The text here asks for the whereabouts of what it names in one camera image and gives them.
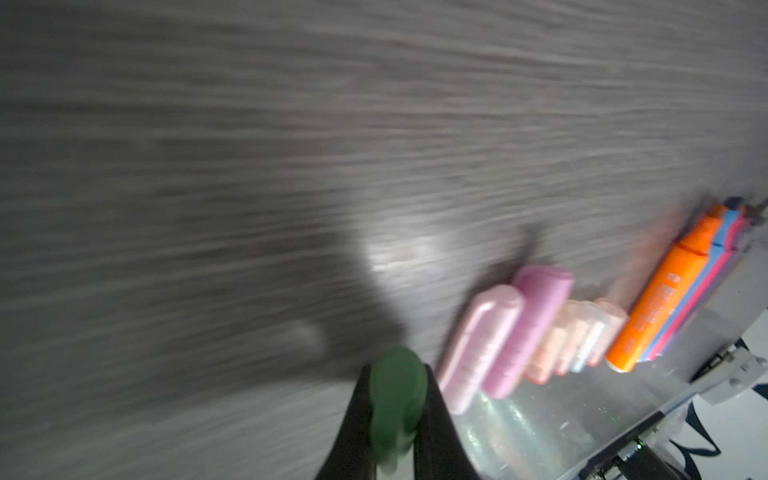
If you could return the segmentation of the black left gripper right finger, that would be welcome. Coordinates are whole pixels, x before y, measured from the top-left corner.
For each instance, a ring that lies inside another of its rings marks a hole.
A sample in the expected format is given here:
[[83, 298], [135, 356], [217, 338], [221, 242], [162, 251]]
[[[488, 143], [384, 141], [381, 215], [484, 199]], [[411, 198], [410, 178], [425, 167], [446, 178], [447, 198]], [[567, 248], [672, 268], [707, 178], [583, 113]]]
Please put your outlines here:
[[427, 396], [413, 446], [415, 480], [479, 480], [446, 407], [432, 368], [425, 364]]

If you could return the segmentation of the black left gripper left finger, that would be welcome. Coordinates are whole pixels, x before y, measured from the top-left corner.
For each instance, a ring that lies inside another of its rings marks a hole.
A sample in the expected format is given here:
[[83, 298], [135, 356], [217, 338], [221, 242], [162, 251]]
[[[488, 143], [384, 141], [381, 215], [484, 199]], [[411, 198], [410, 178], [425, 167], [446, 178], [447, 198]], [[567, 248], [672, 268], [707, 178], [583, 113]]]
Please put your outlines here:
[[367, 364], [360, 372], [336, 439], [316, 480], [376, 478], [377, 466], [370, 441], [370, 373], [371, 365]]

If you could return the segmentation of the green marker cap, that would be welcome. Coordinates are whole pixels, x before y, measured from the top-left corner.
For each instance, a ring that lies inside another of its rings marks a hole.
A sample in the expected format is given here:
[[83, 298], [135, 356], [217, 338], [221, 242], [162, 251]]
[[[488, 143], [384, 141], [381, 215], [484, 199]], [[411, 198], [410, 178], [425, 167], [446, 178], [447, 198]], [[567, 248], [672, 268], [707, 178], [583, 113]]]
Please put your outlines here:
[[391, 476], [414, 443], [427, 398], [427, 369], [405, 347], [395, 347], [372, 364], [369, 377], [369, 439], [382, 474]]

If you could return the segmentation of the light pink marker cap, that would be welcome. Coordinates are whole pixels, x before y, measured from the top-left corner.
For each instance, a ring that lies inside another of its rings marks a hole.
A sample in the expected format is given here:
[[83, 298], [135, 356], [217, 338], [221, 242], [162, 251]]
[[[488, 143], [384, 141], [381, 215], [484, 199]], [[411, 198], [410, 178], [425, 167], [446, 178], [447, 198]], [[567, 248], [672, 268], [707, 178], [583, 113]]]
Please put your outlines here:
[[511, 285], [495, 285], [471, 300], [437, 373], [450, 414], [467, 412], [524, 306], [523, 294]]

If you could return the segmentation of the clear pink pen cap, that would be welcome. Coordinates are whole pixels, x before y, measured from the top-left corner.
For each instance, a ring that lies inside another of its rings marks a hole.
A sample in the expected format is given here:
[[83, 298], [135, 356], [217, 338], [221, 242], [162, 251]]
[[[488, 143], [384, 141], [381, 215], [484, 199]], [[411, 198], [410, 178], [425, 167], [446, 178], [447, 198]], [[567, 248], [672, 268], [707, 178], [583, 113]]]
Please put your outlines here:
[[569, 300], [563, 312], [568, 320], [568, 335], [561, 349], [553, 373], [565, 376], [575, 361], [579, 349], [585, 341], [593, 324], [595, 314], [592, 313], [593, 303], [590, 301]]

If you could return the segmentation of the clear blue pen cap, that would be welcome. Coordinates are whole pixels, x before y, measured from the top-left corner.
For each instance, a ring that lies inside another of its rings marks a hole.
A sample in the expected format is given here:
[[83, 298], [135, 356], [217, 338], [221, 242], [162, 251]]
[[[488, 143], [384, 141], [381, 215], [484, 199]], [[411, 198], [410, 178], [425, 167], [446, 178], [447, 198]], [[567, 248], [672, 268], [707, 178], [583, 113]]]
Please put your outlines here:
[[588, 320], [588, 329], [571, 363], [572, 373], [583, 371], [608, 327], [608, 316], [596, 303], [584, 302], [582, 311]]

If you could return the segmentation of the clear orange pen cap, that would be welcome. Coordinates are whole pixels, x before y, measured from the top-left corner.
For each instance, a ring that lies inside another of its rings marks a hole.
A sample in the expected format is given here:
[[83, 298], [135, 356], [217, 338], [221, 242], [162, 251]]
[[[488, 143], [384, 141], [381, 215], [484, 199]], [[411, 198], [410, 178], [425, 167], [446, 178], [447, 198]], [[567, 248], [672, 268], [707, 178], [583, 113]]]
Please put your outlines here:
[[596, 367], [601, 363], [628, 319], [627, 312], [620, 305], [607, 298], [598, 298], [595, 303], [607, 315], [608, 320], [606, 321], [607, 327], [587, 362], [590, 367]]

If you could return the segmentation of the orange highlighter pen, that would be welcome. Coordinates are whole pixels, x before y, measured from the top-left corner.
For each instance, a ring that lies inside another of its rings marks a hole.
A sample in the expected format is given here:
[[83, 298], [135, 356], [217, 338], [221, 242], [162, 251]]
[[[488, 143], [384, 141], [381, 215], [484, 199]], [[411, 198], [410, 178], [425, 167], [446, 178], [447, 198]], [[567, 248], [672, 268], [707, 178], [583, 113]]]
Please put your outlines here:
[[709, 262], [727, 208], [716, 205], [670, 249], [605, 355], [610, 368], [630, 372]]

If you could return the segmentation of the pink red highlighter pen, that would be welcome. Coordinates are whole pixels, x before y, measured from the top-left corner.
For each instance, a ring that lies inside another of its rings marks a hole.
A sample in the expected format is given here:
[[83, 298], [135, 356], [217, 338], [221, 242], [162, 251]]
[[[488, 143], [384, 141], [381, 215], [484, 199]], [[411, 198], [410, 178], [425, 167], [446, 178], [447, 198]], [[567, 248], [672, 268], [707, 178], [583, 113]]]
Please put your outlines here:
[[744, 221], [743, 207], [727, 209], [723, 223], [711, 243], [708, 263], [653, 340], [651, 346], [645, 351], [641, 358], [642, 361], [652, 361], [659, 356], [685, 321], [693, 314], [694, 307], [704, 299], [705, 292], [724, 268], [726, 261], [730, 259], [734, 251], [734, 238]]

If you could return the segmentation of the blue highlighter pen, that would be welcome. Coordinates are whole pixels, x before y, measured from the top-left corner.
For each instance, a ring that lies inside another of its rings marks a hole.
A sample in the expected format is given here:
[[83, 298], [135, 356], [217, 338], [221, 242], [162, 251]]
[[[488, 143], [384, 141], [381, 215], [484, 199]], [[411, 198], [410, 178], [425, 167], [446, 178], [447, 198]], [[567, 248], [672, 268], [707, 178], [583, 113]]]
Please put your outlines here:
[[651, 342], [651, 345], [640, 357], [641, 363], [650, 362], [659, 355], [660, 351], [663, 349], [665, 341], [668, 340], [675, 330], [682, 324], [685, 317], [693, 309], [696, 301], [703, 295], [705, 283], [708, 280], [712, 280], [714, 274], [717, 273], [722, 266], [726, 259], [726, 255], [731, 251], [732, 229], [742, 217], [743, 204], [744, 199], [742, 197], [728, 197], [723, 203], [725, 213], [721, 226], [711, 241], [706, 265]]

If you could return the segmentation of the purple highlighter pen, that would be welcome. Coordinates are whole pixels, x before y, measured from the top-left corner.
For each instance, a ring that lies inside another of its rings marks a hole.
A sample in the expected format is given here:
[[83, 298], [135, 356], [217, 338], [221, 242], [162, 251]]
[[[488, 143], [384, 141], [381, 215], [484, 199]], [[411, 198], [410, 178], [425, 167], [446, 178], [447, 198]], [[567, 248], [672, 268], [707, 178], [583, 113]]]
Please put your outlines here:
[[693, 309], [685, 317], [682, 324], [675, 330], [672, 336], [665, 341], [663, 345], [663, 349], [660, 351], [659, 356], [664, 356], [665, 354], [667, 354], [672, 348], [672, 346], [674, 345], [677, 338], [682, 333], [686, 332], [689, 329], [689, 325], [697, 318], [697, 316], [699, 315], [699, 311], [717, 292], [717, 290], [721, 287], [721, 285], [738, 268], [743, 258], [749, 254], [750, 250], [752, 249], [753, 243], [754, 243], [754, 239], [752, 237], [750, 238], [745, 237], [743, 239], [743, 242], [740, 244], [740, 248], [737, 249], [734, 253], [732, 253], [729, 256], [728, 260], [725, 262], [721, 270], [716, 274], [714, 279], [708, 283], [706, 289], [704, 290], [703, 295], [696, 301], [696, 303], [693, 306]]

